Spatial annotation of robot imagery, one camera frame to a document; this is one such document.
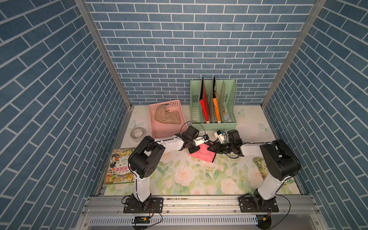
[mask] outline green file organizer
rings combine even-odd
[[[201,93],[202,80],[190,81],[190,117],[192,121],[200,123],[207,130],[231,130],[235,129],[236,120],[234,116],[234,104],[237,86],[235,80],[216,80],[216,89],[218,93],[218,103],[220,110],[221,123],[217,123],[215,107],[212,101],[212,83],[213,80],[204,80],[207,102],[210,111],[210,123],[206,123],[203,115],[201,103],[199,102],[199,94]],[[230,116],[231,122],[225,122],[223,110]],[[201,125],[192,122],[196,129],[203,131]]]

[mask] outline black mounting plate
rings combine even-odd
[[[276,198],[268,200],[269,205],[265,208],[255,209],[253,205],[253,198],[249,196],[239,197],[239,207],[241,212],[270,212],[268,207],[271,207],[272,212],[278,212],[279,207],[276,203]]]
[[[150,200],[150,205],[153,204],[153,208],[155,209],[155,212],[162,213],[162,206],[163,206],[163,198],[162,197],[153,197]],[[127,198],[125,201],[124,206],[124,213],[151,213],[152,209],[147,208],[146,212],[141,212],[139,210],[135,210],[133,207],[133,200],[131,197]]]

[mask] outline vent grille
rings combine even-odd
[[[92,217],[90,226],[131,226],[132,216],[122,217]],[[160,222],[161,217],[153,217],[150,224]],[[255,215],[223,215],[223,216],[164,216],[158,225],[246,225],[258,224]]]
[[[198,102],[198,94],[193,94],[192,95],[192,103],[197,103]]]

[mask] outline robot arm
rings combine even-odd
[[[229,143],[216,142],[208,150],[217,154],[233,152],[238,156],[263,157],[269,174],[255,191],[254,206],[257,210],[267,208],[284,182],[299,172],[301,166],[298,158],[281,139],[261,145],[243,144],[237,130],[230,130],[227,133]]]
[[[162,155],[173,150],[188,148],[189,152],[199,150],[199,145],[209,140],[208,135],[198,137],[199,131],[193,126],[182,134],[176,134],[171,138],[153,139],[146,136],[128,158],[131,172],[134,174],[135,190],[134,202],[144,210],[149,204],[151,192],[149,181],[155,171]]]

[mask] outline brick wall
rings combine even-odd
[[[133,104],[180,99],[190,79],[236,79],[260,104],[315,0],[87,0]]]
[[[0,229],[75,227],[125,111],[73,0],[0,1]]]
[[[331,229],[367,229],[367,12],[328,0],[266,107]]]

